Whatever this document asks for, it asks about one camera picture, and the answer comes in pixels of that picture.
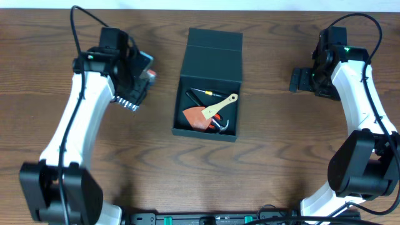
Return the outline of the black yellow small screwdriver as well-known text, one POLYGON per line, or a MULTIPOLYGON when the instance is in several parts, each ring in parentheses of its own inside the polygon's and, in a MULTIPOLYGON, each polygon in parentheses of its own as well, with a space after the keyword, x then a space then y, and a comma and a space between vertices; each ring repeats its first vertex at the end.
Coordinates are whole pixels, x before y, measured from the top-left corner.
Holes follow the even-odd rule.
POLYGON ((217 92, 217 91, 208 91, 208 90, 197 89, 197 88, 193 88, 193 87, 191 88, 191 90, 192 90, 192 91, 197 91, 197 92, 203 93, 203 94, 208 95, 208 96, 217 97, 217 98, 223 98, 223 99, 225 99, 225 98, 228 98, 228 97, 229 97, 228 94, 223 94, 223 93, 217 92))

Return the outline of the orange scraper with wooden handle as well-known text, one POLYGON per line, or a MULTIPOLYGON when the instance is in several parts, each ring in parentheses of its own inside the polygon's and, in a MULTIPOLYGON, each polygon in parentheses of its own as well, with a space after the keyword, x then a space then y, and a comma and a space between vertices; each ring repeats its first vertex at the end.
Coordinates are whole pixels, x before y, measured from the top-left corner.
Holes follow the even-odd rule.
POLYGON ((238 100, 237 94, 231 94, 226 99, 219 103, 213 104, 208 107, 196 106, 190 107, 183 111, 188 123, 195 131, 205 131, 211 124, 213 117, 228 104, 234 103, 238 100))

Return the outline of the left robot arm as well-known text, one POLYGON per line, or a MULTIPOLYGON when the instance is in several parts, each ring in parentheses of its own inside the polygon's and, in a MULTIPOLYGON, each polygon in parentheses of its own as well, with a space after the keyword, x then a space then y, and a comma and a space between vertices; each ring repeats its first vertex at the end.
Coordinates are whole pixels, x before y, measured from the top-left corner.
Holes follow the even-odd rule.
POLYGON ((73 61, 71 93, 59 125, 38 162, 25 162, 19 181, 33 220, 48 224, 127 224, 104 200, 91 176, 94 142, 111 103, 136 111, 155 73, 153 58, 129 44, 129 35, 103 27, 99 44, 73 61))

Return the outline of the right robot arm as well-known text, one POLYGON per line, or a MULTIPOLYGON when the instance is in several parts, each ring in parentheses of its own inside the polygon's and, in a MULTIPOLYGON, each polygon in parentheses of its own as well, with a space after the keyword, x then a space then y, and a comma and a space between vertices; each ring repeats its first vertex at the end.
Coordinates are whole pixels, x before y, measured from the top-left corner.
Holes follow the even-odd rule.
POLYGON ((289 90, 340 101, 348 137, 329 162, 327 182, 300 202, 299 213, 336 217, 352 204, 390 195, 399 180, 393 154, 399 133, 390 122, 372 79, 368 51, 348 46, 344 27, 320 32, 312 68, 296 68, 289 90))

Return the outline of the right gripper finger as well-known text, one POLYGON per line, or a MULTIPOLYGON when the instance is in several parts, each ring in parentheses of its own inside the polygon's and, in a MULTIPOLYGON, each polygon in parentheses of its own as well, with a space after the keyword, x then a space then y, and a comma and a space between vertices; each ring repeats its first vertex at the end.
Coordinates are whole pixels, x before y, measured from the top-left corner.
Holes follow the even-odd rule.
POLYGON ((289 83, 289 91, 290 92, 297 92, 300 90, 300 84, 301 84, 301 74, 302 74, 302 69, 301 68, 294 68, 292 71, 291 75, 291 80, 289 83))
POLYGON ((302 68, 300 77, 301 91, 314 91, 311 79, 312 79, 311 68, 302 68))

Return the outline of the dark green box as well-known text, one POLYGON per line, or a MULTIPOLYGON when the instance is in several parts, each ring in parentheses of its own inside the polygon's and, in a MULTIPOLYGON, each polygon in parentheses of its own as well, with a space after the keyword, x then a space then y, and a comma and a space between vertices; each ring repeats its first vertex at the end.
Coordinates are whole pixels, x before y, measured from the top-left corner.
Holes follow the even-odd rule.
POLYGON ((215 31, 189 28, 186 51, 177 88, 172 133, 176 136, 235 142, 237 139, 239 101, 222 108, 220 125, 203 132, 195 131, 185 118, 183 111, 195 107, 196 103, 186 94, 193 94, 208 107, 223 100, 205 94, 212 91, 224 96, 239 94, 243 82, 243 34, 239 32, 215 31))

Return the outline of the precision screwdriver set case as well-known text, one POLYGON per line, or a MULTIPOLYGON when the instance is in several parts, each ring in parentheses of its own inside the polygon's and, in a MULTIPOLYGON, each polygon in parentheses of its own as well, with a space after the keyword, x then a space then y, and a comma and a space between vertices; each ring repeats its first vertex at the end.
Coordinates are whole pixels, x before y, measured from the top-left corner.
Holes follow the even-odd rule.
POLYGON ((131 84, 119 85, 114 101, 130 111, 136 111, 147 96, 149 88, 154 84, 156 76, 155 71, 148 69, 140 76, 134 77, 131 84))

